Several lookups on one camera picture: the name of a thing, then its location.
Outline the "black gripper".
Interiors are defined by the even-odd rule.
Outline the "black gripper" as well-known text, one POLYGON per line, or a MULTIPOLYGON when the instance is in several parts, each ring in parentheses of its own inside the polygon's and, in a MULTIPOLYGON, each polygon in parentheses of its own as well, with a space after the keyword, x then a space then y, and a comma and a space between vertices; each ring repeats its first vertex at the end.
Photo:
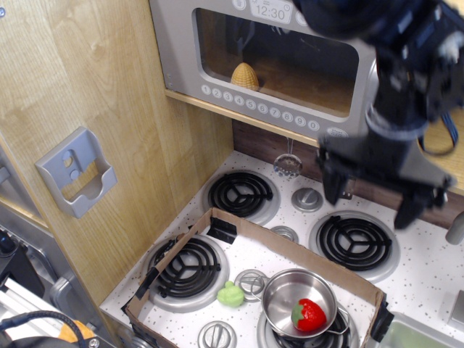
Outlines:
POLYGON ((318 164, 326 201, 335 205, 350 178, 392 191, 403 200, 395 229, 406 229, 427 210, 443 208, 455 176, 427 160, 413 141, 395 141, 374 132, 349 138, 330 135, 318 139, 318 164))

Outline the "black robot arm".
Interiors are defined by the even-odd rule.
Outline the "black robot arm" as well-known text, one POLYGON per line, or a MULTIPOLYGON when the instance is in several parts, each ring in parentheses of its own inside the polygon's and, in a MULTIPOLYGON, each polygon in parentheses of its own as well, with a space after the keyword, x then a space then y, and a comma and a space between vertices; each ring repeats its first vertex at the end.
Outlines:
POLYGON ((327 202, 350 178, 402 195, 394 226, 408 227, 441 207, 456 180, 423 155, 421 139, 463 105, 463 18, 444 1, 297 1, 316 33, 358 38, 376 51, 378 89, 367 133, 318 139, 327 202))

